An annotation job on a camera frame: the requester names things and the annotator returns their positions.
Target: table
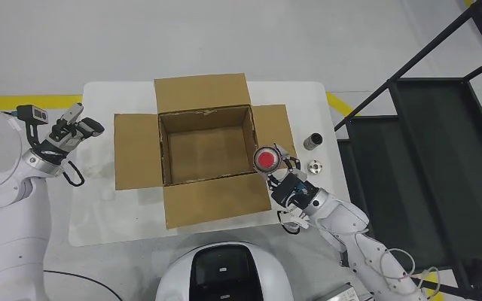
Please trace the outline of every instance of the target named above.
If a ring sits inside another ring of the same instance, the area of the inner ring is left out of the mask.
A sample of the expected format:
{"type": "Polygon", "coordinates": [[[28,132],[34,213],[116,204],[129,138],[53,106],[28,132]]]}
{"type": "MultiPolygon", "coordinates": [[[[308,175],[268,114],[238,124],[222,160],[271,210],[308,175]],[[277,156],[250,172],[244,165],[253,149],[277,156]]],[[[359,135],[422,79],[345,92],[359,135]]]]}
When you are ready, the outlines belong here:
{"type": "MultiPolygon", "coordinates": [[[[316,82],[248,82],[253,105],[285,104],[302,169],[319,160],[323,170],[308,180],[341,199],[349,200],[340,153],[325,95],[316,82]],[[312,151],[303,140],[313,132],[323,144],[312,151]]],[[[74,246],[125,242],[186,233],[230,230],[278,223],[280,206],[271,200],[271,211],[200,223],[167,230],[162,187],[115,191],[114,114],[156,114],[152,82],[92,82],[84,87],[83,116],[99,121],[105,132],[84,141],[77,149],[76,165],[86,179],[74,189],[69,242],[74,246]]]]}

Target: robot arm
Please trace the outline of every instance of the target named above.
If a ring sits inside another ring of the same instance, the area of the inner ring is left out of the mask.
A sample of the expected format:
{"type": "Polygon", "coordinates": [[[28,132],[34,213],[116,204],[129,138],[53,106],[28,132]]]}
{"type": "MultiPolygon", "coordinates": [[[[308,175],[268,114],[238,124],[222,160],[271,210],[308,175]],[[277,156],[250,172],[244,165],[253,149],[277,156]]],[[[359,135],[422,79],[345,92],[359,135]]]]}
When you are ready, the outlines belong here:
{"type": "Polygon", "coordinates": [[[12,176],[0,183],[0,300],[48,300],[43,262],[51,219],[45,179],[62,171],[62,161],[80,142],[104,130],[89,118],[77,122],[82,110],[81,104],[73,105],[39,143],[36,126],[47,123],[47,112],[33,106],[17,108],[32,148],[22,155],[12,176]]]}
{"type": "Polygon", "coordinates": [[[362,210],[323,188],[314,187],[298,166],[297,169],[288,166],[281,179],[273,177],[281,162],[288,159],[298,162],[299,166],[298,159],[290,157],[276,144],[259,148],[254,156],[255,169],[267,179],[271,197],[284,208],[295,205],[304,217],[287,213],[280,220],[319,228],[320,234],[338,251],[346,251],[349,267],[375,300],[427,300],[410,279],[411,273],[405,272],[386,246],[364,234],[369,220],[362,210]]]}

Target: gray floor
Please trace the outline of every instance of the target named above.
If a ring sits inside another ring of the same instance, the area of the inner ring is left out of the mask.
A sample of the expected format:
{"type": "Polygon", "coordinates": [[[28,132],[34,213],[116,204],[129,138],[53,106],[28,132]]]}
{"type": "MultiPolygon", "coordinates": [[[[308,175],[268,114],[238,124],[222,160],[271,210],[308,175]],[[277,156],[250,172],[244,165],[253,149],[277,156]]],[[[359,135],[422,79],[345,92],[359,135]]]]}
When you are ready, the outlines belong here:
{"type": "MultiPolygon", "coordinates": [[[[0,95],[79,94],[89,81],[245,72],[251,81],[319,81],[355,106],[462,9],[458,0],[3,2],[0,95]]],[[[409,75],[460,76],[479,65],[482,39],[468,24],[409,75]]],[[[480,95],[482,79],[473,84],[480,95]]],[[[363,111],[390,113],[387,95],[363,111]]],[[[336,122],[341,115],[333,110],[332,117],[336,122]]],[[[62,179],[50,185],[53,233],[46,268],[94,277],[126,300],[153,300],[159,278],[175,258],[225,239],[273,252],[288,272],[296,300],[346,281],[364,291],[313,230],[287,236],[268,226],[73,248],[67,240],[71,190],[62,179]]],[[[113,299],[76,278],[48,275],[46,285],[52,300],[113,299]]]]}

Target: metal cylinder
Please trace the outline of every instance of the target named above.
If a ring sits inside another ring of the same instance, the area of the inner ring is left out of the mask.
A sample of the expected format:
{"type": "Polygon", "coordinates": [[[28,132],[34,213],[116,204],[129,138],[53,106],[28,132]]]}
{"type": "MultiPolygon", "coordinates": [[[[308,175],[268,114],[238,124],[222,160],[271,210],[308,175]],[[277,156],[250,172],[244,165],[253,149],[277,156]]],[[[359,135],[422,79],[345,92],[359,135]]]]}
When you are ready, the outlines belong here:
{"type": "Polygon", "coordinates": [[[318,145],[320,145],[323,142],[323,137],[318,134],[317,132],[314,132],[311,134],[308,138],[306,138],[303,141],[303,146],[309,151],[314,150],[318,145]]]}

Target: open cardboard box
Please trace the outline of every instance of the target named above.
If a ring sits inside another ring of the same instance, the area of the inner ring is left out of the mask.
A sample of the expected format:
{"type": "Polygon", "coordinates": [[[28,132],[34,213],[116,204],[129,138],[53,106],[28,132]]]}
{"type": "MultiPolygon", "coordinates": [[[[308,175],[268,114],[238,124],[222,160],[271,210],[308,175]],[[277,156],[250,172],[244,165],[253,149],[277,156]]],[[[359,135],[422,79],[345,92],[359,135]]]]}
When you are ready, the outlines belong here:
{"type": "Polygon", "coordinates": [[[271,209],[258,146],[296,156],[284,105],[251,106],[244,74],[154,81],[158,114],[116,114],[116,190],[163,186],[168,229],[271,209]]]}

